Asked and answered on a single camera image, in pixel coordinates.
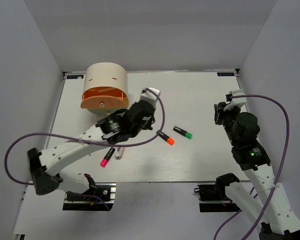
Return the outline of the orange cap black highlighter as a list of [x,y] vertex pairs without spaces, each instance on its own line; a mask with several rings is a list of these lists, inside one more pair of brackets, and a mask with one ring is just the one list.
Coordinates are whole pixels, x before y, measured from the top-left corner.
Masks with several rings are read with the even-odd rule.
[[175,143],[175,140],[166,135],[164,132],[158,130],[157,135],[163,139],[166,143],[168,143],[170,146],[172,146]]

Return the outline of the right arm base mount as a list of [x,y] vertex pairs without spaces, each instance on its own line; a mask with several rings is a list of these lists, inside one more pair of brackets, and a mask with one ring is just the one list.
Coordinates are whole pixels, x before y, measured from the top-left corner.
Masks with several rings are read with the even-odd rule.
[[193,192],[198,195],[201,213],[235,213],[240,208],[226,196],[225,189],[240,180],[233,173],[216,178],[214,183],[198,184]]

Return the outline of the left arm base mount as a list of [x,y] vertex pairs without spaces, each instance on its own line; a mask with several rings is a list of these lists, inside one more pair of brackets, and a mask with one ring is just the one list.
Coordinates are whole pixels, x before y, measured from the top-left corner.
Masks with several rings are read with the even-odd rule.
[[96,183],[89,174],[84,175],[89,189],[83,193],[66,192],[63,211],[107,212],[114,205],[115,183]]

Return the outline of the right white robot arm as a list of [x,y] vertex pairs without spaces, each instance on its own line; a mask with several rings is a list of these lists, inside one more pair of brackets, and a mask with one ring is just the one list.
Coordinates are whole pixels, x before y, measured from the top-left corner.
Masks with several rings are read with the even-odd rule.
[[242,103],[214,105],[214,122],[223,126],[234,160],[248,177],[258,199],[247,192],[238,177],[227,173],[216,179],[216,195],[232,200],[246,214],[261,240],[300,240],[300,220],[293,212],[281,183],[276,182],[271,160],[258,142],[258,119],[241,112]]

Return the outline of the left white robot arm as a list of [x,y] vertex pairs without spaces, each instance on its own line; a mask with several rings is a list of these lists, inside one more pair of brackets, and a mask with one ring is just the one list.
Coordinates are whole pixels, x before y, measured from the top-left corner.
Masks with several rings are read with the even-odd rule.
[[53,148],[28,150],[30,175],[36,194],[47,195],[69,183],[71,192],[86,200],[93,198],[96,193],[93,179],[88,174],[66,174],[64,168],[108,145],[126,142],[142,130],[152,130],[155,109],[154,101],[141,99],[129,109],[117,110],[99,120],[78,136],[78,142],[68,140]]

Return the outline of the orange container drawer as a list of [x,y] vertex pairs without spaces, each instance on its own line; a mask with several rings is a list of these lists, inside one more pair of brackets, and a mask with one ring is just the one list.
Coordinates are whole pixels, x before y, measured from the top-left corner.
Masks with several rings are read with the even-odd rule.
[[129,97],[123,90],[115,87],[115,90],[112,91],[98,92],[98,90],[106,88],[114,87],[93,87],[86,90],[82,95],[80,108],[92,112],[94,110],[113,110],[128,107]]

